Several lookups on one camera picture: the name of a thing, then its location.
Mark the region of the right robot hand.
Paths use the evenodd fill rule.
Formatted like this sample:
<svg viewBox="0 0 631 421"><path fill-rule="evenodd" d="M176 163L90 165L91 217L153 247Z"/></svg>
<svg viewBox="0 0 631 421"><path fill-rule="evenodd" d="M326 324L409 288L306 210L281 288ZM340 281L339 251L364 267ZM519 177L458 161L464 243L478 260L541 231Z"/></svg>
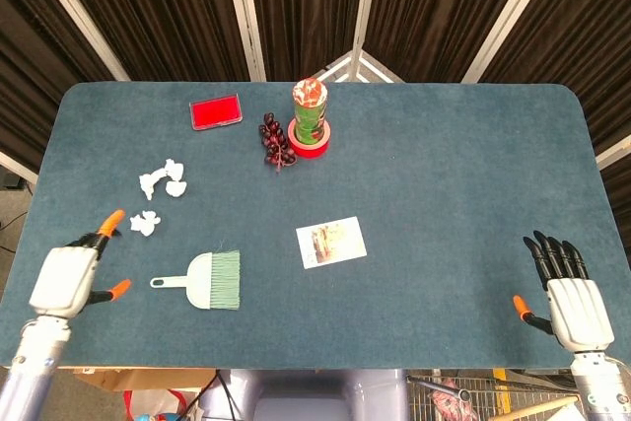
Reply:
<svg viewBox="0 0 631 421"><path fill-rule="evenodd" d="M526 300L513 297L520 320L557 339L572 353L603 352L614 333L599 287L591 279L578 249L539 230L525 237L547 298L550 317L537 316Z"/></svg>

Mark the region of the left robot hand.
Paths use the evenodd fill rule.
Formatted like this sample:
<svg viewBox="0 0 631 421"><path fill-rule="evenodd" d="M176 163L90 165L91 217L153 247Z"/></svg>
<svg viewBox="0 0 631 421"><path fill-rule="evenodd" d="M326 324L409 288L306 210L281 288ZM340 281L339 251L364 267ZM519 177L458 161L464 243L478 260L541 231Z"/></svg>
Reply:
<svg viewBox="0 0 631 421"><path fill-rule="evenodd" d="M85 306L117 300L131 288L131 280L124 279L108 290L93 289L105 248L124 217L125 212L118 209L97 231L47 254L29 300L38 316L72 319Z"/></svg>

